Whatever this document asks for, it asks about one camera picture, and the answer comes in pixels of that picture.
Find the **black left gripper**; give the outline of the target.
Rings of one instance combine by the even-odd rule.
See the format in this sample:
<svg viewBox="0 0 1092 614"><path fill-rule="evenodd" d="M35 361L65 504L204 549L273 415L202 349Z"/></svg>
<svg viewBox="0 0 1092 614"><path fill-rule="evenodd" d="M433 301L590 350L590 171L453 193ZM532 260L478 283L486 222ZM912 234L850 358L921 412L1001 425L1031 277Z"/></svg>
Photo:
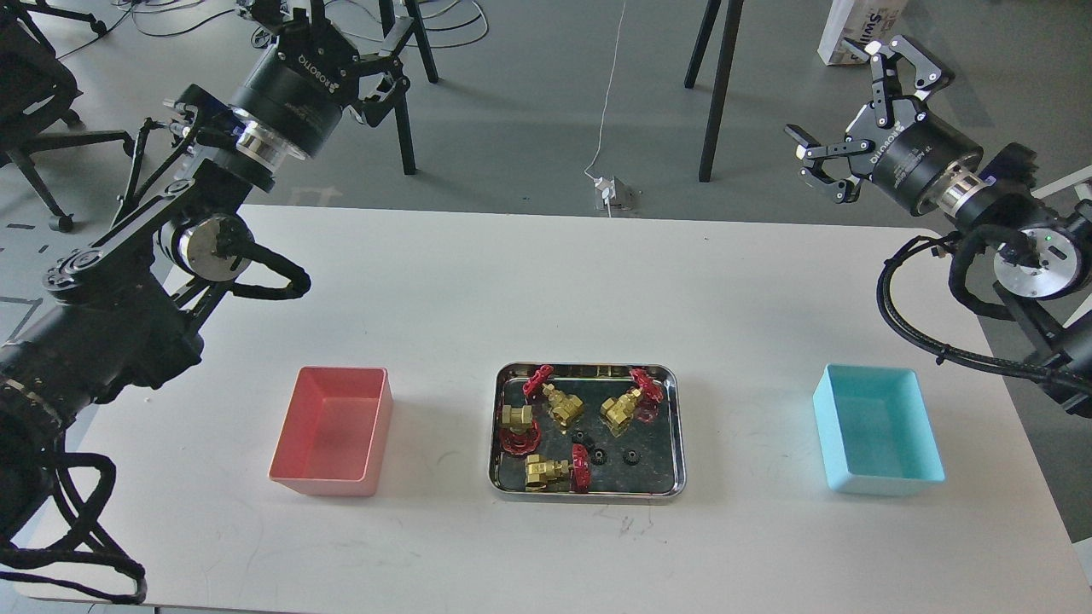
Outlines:
<svg viewBox="0 0 1092 614"><path fill-rule="evenodd" d="M288 12L241 11L268 32L270 43L230 105L284 137L304 157L313 157L347 104L359 123L378 127L385 119L394 108L393 74L397 64L404 74L404 63L394 59L393 36L377 52L351 62L357 50L327 17L325 1L289 1ZM352 94L348 85L372 75L380 80L367 96Z"/></svg>

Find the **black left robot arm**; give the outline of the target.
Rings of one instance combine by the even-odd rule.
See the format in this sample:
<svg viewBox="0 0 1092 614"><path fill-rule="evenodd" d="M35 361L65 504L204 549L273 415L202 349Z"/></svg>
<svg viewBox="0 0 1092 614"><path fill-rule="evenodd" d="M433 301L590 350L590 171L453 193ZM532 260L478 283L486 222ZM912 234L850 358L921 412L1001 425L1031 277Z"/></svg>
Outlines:
<svg viewBox="0 0 1092 614"><path fill-rule="evenodd" d="M402 50L420 47L438 80L422 12L380 4L383 39L363 54L325 13L323 1L283 10L241 1L269 42L232 101L190 85L169 101L177 117L171 154L140 180L134 162L112 226L48 269L57 303L3 345L3 579L49 583L40 569L99 566L133 589L110 594L62 587L98 601L141 604L147 572L100 526L117 469L105 454L70 452L78 413L126 387L157 389L199 364L201 327L226 295L300 298L311 278L259 245L239 215L251 190L270 191L285 157L309 160L348 110L377 127L395 113L404 172L415 172Z"/></svg>

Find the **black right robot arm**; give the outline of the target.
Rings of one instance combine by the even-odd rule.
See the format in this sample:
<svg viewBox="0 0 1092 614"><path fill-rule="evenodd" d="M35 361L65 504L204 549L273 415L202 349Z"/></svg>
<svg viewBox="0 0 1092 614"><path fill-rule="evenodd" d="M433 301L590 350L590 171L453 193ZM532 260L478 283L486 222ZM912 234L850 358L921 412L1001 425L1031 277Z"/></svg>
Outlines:
<svg viewBox="0 0 1092 614"><path fill-rule="evenodd" d="M939 362L1035 382L1067 413L1089 417L1089 316L1065 326L1043 306L1089 284L1089 199L1061 217L1034 197L1035 153L1025 145L1011 143L984 163L977 143L927 107L953 73L916 40L842 45L868 62L871 98L836 144L785 128L802 179L836 203L853 202L869 182L914 217L940 211L956 227L912 240L885 261L876 291L885 322ZM928 249L952 257L947 284L956 302L1020 327L1034 347L1026 359L946 345L897 311L897 269Z"/></svg>

